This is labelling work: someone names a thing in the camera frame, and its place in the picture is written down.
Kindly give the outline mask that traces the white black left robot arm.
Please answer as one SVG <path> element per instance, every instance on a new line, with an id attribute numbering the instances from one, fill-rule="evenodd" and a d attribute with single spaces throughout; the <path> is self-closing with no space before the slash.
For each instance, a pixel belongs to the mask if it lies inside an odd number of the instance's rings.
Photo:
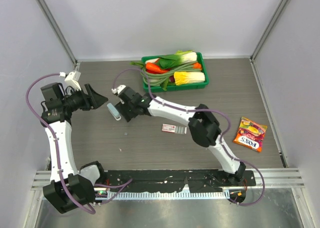
<path id="1" fill-rule="evenodd" d="M 79 170 L 72 149 L 73 112 L 90 111 L 104 105 L 108 99 L 96 93 L 90 84 L 85 90 L 67 94 L 61 83 L 43 86 L 44 101 L 41 124 L 45 127 L 50 146 L 50 184 L 43 187 L 45 198 L 61 214 L 84 208 L 95 201 L 95 189 L 107 180 L 101 163 L 94 161 Z"/>

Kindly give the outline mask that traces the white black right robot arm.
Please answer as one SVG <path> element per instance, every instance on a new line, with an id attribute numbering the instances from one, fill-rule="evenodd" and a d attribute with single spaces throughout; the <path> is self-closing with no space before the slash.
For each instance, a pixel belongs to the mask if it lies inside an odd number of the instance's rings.
<path id="1" fill-rule="evenodd" d="M 193 141 L 208 148 L 217 158 L 230 185 L 236 186 L 244 181 L 246 166 L 224 141 L 220 123 L 207 106 L 184 106 L 151 93 L 140 95 L 125 85 L 113 88 L 112 93 L 120 99 L 115 108 L 127 122 L 138 115 L 147 115 L 166 118 L 187 126 Z"/>

